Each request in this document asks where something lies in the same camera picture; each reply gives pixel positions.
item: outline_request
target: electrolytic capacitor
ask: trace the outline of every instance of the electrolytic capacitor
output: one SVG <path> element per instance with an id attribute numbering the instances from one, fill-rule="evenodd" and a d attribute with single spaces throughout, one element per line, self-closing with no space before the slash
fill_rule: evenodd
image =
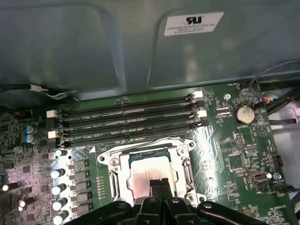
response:
<path id="1" fill-rule="evenodd" d="M 19 206 L 22 207 L 22 208 L 24 208 L 24 207 L 26 207 L 26 206 L 34 203 L 34 202 L 35 202 L 34 197 L 29 197 L 29 198 L 26 198 L 24 200 L 21 200 L 19 202 Z"/>
<path id="2" fill-rule="evenodd" d="M 20 154 L 23 151 L 22 146 L 15 146 L 14 147 L 14 153 L 15 154 Z"/>
<path id="3" fill-rule="evenodd" d="M 57 200 L 56 202 L 53 203 L 52 208 L 55 211 L 58 211 L 62 207 L 64 207 L 67 204 L 67 202 L 68 202 L 67 198 L 60 198 L 59 200 Z"/>
<path id="4" fill-rule="evenodd" d="M 60 225 L 68 217 L 69 212 L 66 210 L 61 211 L 57 216 L 53 218 L 54 225 Z"/>
<path id="5" fill-rule="evenodd" d="M 17 182 L 14 182 L 14 183 L 3 185 L 2 190 L 3 191 L 10 191 L 10 190 L 17 189 L 18 187 L 19 187 L 19 184 Z"/>
<path id="6" fill-rule="evenodd" d="M 57 170 L 53 170 L 50 174 L 52 179 L 56 179 L 61 177 L 62 175 L 64 175 L 66 173 L 66 171 L 64 169 L 57 169 Z"/>
<path id="7" fill-rule="evenodd" d="M 63 192 L 66 188 L 67 186 L 65 184 L 59 184 L 51 189 L 51 193 L 53 195 L 58 195 L 59 193 Z"/>
<path id="8" fill-rule="evenodd" d="M 24 132 L 29 135 L 35 134 L 37 132 L 37 130 L 38 129 L 35 126 L 28 125 L 28 126 L 24 127 Z"/>
<path id="9" fill-rule="evenodd" d="M 56 157 L 66 156 L 68 154 L 68 151 L 66 151 L 66 150 L 56 150 L 54 154 L 55 154 Z"/>
<path id="10" fill-rule="evenodd" d="M 25 142 L 35 144 L 38 141 L 38 138 L 35 135 L 26 135 Z"/>

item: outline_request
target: sticker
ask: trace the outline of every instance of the sticker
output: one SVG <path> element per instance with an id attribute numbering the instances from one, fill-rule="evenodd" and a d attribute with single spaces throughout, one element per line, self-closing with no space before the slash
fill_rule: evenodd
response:
<path id="1" fill-rule="evenodd" d="M 212 32 L 224 12 L 170 16 L 165 25 L 165 36 Z"/>

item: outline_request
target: black memory slot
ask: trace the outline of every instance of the black memory slot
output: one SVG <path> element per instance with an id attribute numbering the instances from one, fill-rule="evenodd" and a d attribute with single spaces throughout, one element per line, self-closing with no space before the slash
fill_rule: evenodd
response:
<path id="1" fill-rule="evenodd" d="M 133 107 L 152 107 L 152 106 L 160 106 L 160 105 L 168 105 L 168 104 L 180 104 L 180 103 L 188 103 L 192 102 L 193 98 L 191 94 L 188 94 L 186 97 L 177 97 L 177 98 L 169 98 L 169 99 L 161 99 L 161 100 L 154 100 L 148 102 L 137 102 L 137 103 L 128 103 L 122 105 L 114 105 L 109 107 L 103 107 L 98 109 L 89 109 L 89 110 L 82 110 L 82 111 L 73 111 L 73 112 L 63 112 L 63 114 L 68 116 L 82 116 L 91 113 L 109 113 L 116 110 L 129 110 Z"/>
<path id="2" fill-rule="evenodd" d="M 149 112 L 135 112 L 135 113 L 131 113 L 131 114 L 123 114 L 123 115 L 104 115 L 103 117 L 101 117 L 101 115 L 98 115 L 99 117 L 97 118 L 91 118 L 91 119 L 86 119 L 83 120 L 84 118 L 82 118 L 82 120 L 75 120 L 75 121 L 63 121 L 63 125 L 64 127 L 71 127 L 71 126 L 79 126 L 79 125 L 88 125 L 91 123 L 96 123 L 96 122 L 102 122 L 105 120 L 130 120 L 130 119 L 134 119 L 137 116 L 143 116 L 143 117 L 149 117 L 149 116 L 155 116 L 155 115 L 163 115 L 163 114 L 176 114 L 176 113 L 188 113 L 188 112 L 192 112 L 193 107 L 191 106 L 181 106 L 178 108 L 167 108 L 167 109 L 161 109 L 161 110 L 153 110 L 153 111 L 149 111 Z"/>
<path id="3" fill-rule="evenodd" d="M 123 134 L 118 135 L 114 137 L 105 137 L 105 138 L 98 138 L 93 140 L 81 140 L 77 142 L 65 142 L 65 147 L 76 147 L 76 146 L 84 146 L 84 145 L 93 145 L 93 144 L 99 144 L 99 143 L 107 143 L 107 142 L 114 142 L 114 141 L 121 141 L 121 140 L 127 140 L 127 139 L 135 139 L 145 136 L 151 136 L 151 135 L 162 135 L 162 134 L 168 134 L 168 133 L 174 133 L 174 132 L 181 132 L 181 131 L 188 131 L 195 127 L 197 127 L 198 124 L 186 124 L 184 126 L 178 126 L 176 129 L 174 128 L 166 128 L 166 129 L 160 129 L 160 130 L 152 130 L 152 131 L 142 131 L 142 132 L 136 132 L 136 133 L 130 133 L 130 134 Z"/>
<path id="4" fill-rule="evenodd" d="M 114 132 L 118 130 L 128 130 L 140 127 L 149 127 L 149 126 L 158 126 L 170 123 L 179 123 L 185 122 L 189 120 L 188 115 L 180 115 L 177 117 L 170 117 L 170 118 L 160 118 L 152 121 L 138 121 L 132 123 L 123 123 L 113 126 L 105 126 L 105 127 L 98 127 L 96 129 L 87 129 L 87 130 L 77 130 L 77 131 L 64 131 L 64 136 L 66 138 L 71 138 L 74 136 L 82 136 L 82 135 L 92 135 L 96 133 L 105 133 L 105 132 Z"/>

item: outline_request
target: ul logo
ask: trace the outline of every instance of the ul logo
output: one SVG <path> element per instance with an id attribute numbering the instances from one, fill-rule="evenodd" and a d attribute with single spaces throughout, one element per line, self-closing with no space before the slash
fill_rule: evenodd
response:
<path id="1" fill-rule="evenodd" d="M 201 23 L 202 22 L 202 17 L 187 17 L 187 24 L 196 24 L 196 23 Z"/>

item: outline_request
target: black cable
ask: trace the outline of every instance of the black cable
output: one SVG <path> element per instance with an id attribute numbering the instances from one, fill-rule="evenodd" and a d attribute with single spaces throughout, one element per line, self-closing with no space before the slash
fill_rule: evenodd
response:
<path id="1" fill-rule="evenodd" d="M 276 101 L 273 101 L 273 103 L 266 108 L 268 115 L 271 115 L 274 112 L 282 109 L 298 97 L 300 97 L 300 88 L 296 87 L 278 98 Z"/>
<path id="2" fill-rule="evenodd" d="M 269 120 L 271 125 L 291 125 L 297 124 L 296 119 L 287 119 L 287 120 Z"/>
<path id="3" fill-rule="evenodd" d="M 253 84 L 257 81 L 257 79 L 259 79 L 261 76 L 265 75 L 266 73 L 274 70 L 274 69 L 277 69 L 277 68 L 280 68 L 282 66 L 285 66 L 285 65 L 288 65 L 288 64 L 294 64 L 294 63 L 299 63 L 300 64 L 300 60 L 289 60 L 289 61 L 285 61 L 285 62 L 281 62 L 281 63 L 278 63 L 272 67 L 269 67 L 267 69 L 265 69 L 264 71 L 262 71 L 261 73 L 257 74 L 255 77 L 253 77 L 253 79 L 250 81 L 249 83 L 249 90 L 254 93 L 256 96 L 258 96 L 259 98 L 263 98 L 262 94 L 258 93 L 256 90 L 254 90 L 252 88 Z"/>

